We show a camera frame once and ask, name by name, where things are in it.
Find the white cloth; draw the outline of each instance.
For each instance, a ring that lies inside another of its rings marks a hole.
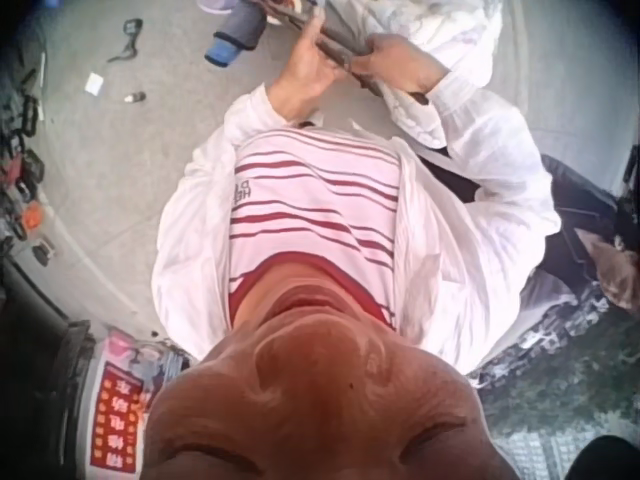
[[[330,0],[356,41],[395,33],[429,52],[478,87],[491,79],[502,30],[501,0]],[[403,92],[380,84],[391,118],[418,142],[442,148],[446,139],[434,107],[424,109]],[[423,110],[416,123],[414,110]]]
[[[515,320],[520,291],[560,219],[520,112],[452,72],[428,95],[452,161],[481,185],[461,203],[404,140],[376,139],[400,157],[394,244],[395,327],[467,373]],[[285,124],[264,86],[240,97],[193,154],[162,214],[152,278],[169,336],[203,358],[229,333],[229,222],[236,150]],[[429,159],[438,154],[431,153]]]

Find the person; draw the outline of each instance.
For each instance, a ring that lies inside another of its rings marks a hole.
[[[345,76],[322,24],[162,214],[155,305],[200,362],[158,395],[142,478],[516,478],[463,374],[559,228],[550,177],[516,108],[393,35],[351,69],[426,94],[474,203],[399,138],[298,127]]]

